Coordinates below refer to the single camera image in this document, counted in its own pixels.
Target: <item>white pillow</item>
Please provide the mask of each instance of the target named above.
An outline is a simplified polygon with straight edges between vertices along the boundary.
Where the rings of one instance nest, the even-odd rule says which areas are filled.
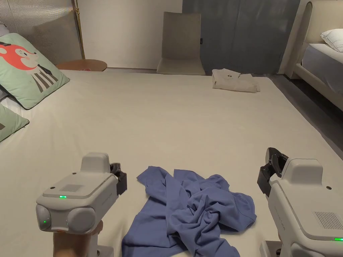
[[[10,31],[8,30],[8,28],[6,27],[5,24],[3,24],[2,22],[0,22],[0,37],[3,35],[8,34]]]
[[[0,100],[0,104],[2,104],[3,106],[7,107],[8,109],[10,109],[12,112],[18,114],[19,116],[23,116],[23,108],[13,99],[6,97],[3,100]]]
[[[343,28],[325,31],[320,36],[333,50],[343,53]]]

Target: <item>fox illustration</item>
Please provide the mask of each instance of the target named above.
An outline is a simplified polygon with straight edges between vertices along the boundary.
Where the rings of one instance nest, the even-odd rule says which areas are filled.
[[[30,53],[24,47],[0,42],[0,57],[30,74],[41,93],[58,81],[50,70],[38,64],[38,54]]]

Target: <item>black clip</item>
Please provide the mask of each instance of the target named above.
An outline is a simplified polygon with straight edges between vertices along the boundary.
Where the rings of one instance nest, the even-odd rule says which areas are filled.
[[[276,174],[279,178],[282,177],[282,170],[285,167],[288,156],[282,154],[280,151],[273,147],[269,147],[266,153],[266,165],[260,168],[258,174],[257,184],[262,193],[269,197],[272,187],[269,180],[272,175]]]
[[[121,171],[120,163],[110,164],[111,173],[118,178],[117,195],[121,195],[128,189],[126,173]]]

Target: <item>round wooden table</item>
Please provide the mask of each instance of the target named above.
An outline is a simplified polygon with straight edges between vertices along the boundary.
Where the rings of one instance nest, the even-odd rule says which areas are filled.
[[[104,71],[107,69],[107,63],[99,60],[84,59],[63,62],[56,67],[60,70],[73,70],[73,71]]]

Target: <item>bed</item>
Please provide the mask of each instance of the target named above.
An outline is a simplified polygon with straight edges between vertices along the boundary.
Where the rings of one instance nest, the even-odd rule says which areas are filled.
[[[343,110],[343,82],[341,77],[343,54],[338,52],[336,54],[334,50],[329,50],[320,37],[322,32],[343,28],[343,1],[302,1],[300,8],[303,7],[303,16],[297,28],[296,40],[285,74],[289,78],[305,80]],[[303,61],[304,57],[316,63],[308,64],[307,62],[306,66]]]
[[[221,174],[252,196],[256,223],[222,237],[257,257],[262,239],[278,240],[256,181],[267,147],[316,158],[324,184],[342,193],[342,160],[265,77],[261,93],[212,89],[210,76],[63,71],[71,81],[22,115],[30,124],[0,143],[2,256],[51,256],[52,233],[38,229],[35,200],[78,171],[83,155],[106,152],[128,174],[128,190],[104,217],[99,243],[120,244],[145,204],[136,177],[149,165]]]
[[[301,65],[336,94],[343,96],[343,53],[327,44],[309,44]]]

